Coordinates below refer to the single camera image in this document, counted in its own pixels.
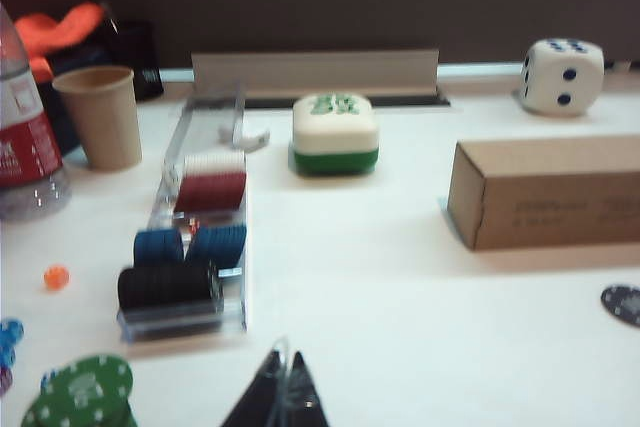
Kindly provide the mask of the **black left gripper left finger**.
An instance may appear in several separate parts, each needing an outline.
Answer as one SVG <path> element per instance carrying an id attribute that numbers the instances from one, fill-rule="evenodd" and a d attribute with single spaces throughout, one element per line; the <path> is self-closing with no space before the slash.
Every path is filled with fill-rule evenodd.
<path id="1" fill-rule="evenodd" d="M 271 349 L 222 426 L 269 426 L 283 374 L 279 349 Z"/>

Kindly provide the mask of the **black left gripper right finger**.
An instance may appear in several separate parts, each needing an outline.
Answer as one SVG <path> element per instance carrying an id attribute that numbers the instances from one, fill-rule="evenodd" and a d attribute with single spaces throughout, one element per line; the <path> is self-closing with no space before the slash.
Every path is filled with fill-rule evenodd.
<path id="1" fill-rule="evenodd" d="M 288 380 L 288 425 L 329 426 L 311 372 L 300 351 L 294 355 Z"/>

